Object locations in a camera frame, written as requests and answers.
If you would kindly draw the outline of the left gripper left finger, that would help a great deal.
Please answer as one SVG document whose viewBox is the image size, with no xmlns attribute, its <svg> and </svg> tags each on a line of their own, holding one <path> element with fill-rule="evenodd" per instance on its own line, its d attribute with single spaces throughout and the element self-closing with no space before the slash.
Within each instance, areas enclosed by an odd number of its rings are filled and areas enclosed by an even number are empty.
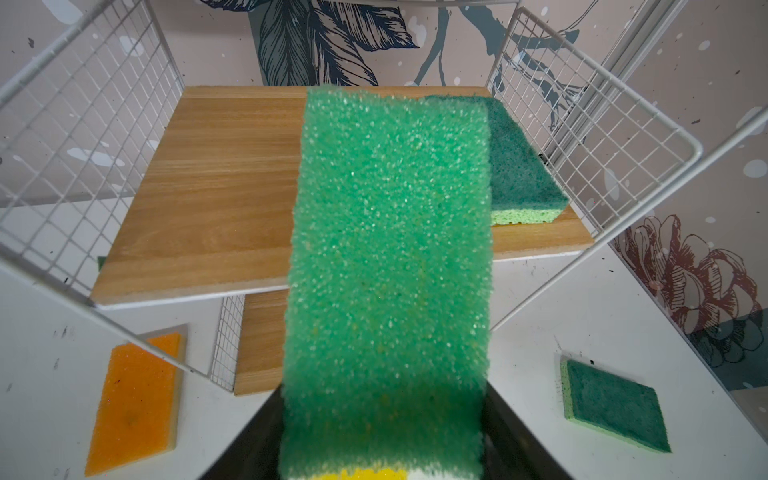
<svg viewBox="0 0 768 480">
<path fill-rule="evenodd" d="M 201 476 L 201 479 L 280 479 L 279 458 L 284 431 L 282 387 Z"/>
</svg>

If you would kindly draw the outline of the light green sponge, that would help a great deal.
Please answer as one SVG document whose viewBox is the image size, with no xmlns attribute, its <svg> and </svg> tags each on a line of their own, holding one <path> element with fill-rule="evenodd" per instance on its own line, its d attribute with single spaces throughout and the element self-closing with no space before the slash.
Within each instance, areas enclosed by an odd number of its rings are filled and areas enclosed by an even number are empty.
<svg viewBox="0 0 768 480">
<path fill-rule="evenodd" d="M 280 473 L 477 479 L 492 290 L 479 101 L 308 93 Z"/>
</svg>

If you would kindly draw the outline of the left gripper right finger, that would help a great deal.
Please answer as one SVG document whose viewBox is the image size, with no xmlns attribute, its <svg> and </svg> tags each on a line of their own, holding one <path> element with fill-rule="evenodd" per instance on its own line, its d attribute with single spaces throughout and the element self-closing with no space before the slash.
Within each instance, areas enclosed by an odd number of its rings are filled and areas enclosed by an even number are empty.
<svg viewBox="0 0 768 480">
<path fill-rule="evenodd" d="M 481 427 L 482 479 L 571 479 L 490 383 Z"/>
</svg>

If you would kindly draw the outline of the dark green sponge front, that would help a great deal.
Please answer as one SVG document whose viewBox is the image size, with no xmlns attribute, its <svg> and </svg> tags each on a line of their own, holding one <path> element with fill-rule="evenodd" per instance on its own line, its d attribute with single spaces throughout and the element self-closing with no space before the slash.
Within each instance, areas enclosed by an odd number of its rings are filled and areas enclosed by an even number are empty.
<svg viewBox="0 0 768 480">
<path fill-rule="evenodd" d="M 428 95 L 428 102 L 464 102 L 486 108 L 489 139 L 491 224 L 530 225 L 553 222 L 569 204 L 548 173 L 522 128 L 504 104 L 484 96 Z"/>
</svg>

